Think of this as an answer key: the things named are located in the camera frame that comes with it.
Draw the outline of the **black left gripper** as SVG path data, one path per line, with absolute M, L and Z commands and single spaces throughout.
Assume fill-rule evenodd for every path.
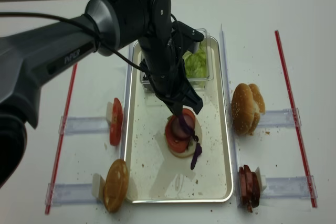
M 161 74 L 159 76 L 149 73 L 148 66 L 144 59 L 141 61 L 140 66 L 146 70 L 145 75 L 156 97 L 164 102 L 172 113 L 168 124 L 173 117 L 179 118 L 180 115 L 183 114 L 183 106 L 188 106 L 192 108 L 196 114 L 199 114 L 203 108 L 203 100 L 188 81 L 183 60 L 181 60 L 176 70 L 173 70 L 173 72 L 169 74 Z

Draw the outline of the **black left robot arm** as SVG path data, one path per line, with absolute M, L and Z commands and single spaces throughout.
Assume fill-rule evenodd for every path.
M 1 38 L 2 184 L 23 158 L 25 124 L 38 125 L 42 86 L 90 53 L 110 56 L 138 41 L 144 59 L 137 69 L 169 110 L 179 115 L 183 106 L 202 109 L 183 55 L 196 51 L 204 37 L 175 19 L 171 0 L 90 0 L 79 17 L 48 18 L 54 23 Z

